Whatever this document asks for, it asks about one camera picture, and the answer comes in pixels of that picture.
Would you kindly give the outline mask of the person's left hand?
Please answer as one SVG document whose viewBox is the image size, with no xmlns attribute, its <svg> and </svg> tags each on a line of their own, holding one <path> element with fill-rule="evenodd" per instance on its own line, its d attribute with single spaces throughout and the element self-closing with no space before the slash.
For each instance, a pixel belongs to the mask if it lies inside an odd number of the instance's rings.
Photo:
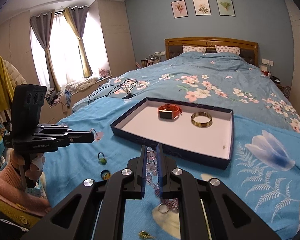
<svg viewBox="0 0 300 240">
<path fill-rule="evenodd" d="M 39 153 L 36 155 L 36 157 L 41 160 L 43 166 L 45 162 L 44 154 Z M 25 161 L 22 156 L 18 155 L 14 150 L 12 150 L 12 152 L 10 153 L 10 163 L 12 164 L 13 168 L 19 173 L 19 167 L 23 166 L 25 164 Z M 25 176 L 32 181 L 38 181 L 42 172 L 42 169 L 39 169 L 38 166 L 31 163 L 29 169 L 25 171 Z"/>
</svg>

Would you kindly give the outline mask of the pink sleeve left forearm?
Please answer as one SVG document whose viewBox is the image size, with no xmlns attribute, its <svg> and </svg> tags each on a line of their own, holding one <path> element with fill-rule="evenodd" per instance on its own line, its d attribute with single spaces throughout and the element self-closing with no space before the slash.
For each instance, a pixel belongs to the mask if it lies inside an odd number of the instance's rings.
<svg viewBox="0 0 300 240">
<path fill-rule="evenodd" d="M 42 197 L 35 197 L 25 192 L 19 167 L 23 166 L 23 157 L 10 152 L 10 160 L 0 172 L 0 201 L 32 215 L 43 217 L 51 210 L 49 201 Z"/>
</svg>

